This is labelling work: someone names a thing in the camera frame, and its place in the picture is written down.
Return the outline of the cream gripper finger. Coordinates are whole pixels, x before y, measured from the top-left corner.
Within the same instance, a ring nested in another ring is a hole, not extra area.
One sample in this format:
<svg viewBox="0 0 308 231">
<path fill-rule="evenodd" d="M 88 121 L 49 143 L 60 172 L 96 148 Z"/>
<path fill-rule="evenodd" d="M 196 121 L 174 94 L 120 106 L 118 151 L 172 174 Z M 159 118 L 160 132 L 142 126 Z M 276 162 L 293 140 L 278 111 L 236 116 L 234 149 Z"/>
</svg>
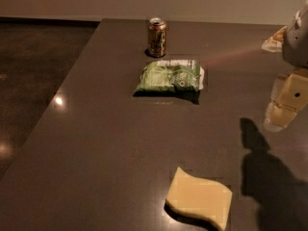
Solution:
<svg viewBox="0 0 308 231">
<path fill-rule="evenodd" d="M 266 39 L 262 44 L 262 49 L 270 53 L 281 52 L 286 29 L 287 27 L 283 26 L 270 38 Z"/>
<path fill-rule="evenodd" d="M 308 69 L 296 68 L 274 81 L 264 127 L 270 132 L 285 129 L 308 105 Z"/>
</svg>

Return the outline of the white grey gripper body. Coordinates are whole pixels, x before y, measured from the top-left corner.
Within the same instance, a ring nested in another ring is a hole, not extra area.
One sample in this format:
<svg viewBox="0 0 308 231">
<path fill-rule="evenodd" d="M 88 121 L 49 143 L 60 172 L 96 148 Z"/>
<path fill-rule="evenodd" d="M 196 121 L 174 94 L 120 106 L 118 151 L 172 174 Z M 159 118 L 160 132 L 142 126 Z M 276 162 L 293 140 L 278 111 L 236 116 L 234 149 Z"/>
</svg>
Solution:
<svg viewBox="0 0 308 231">
<path fill-rule="evenodd" d="M 293 66 L 308 67 L 308 1 L 294 15 L 283 38 L 283 60 Z"/>
</svg>

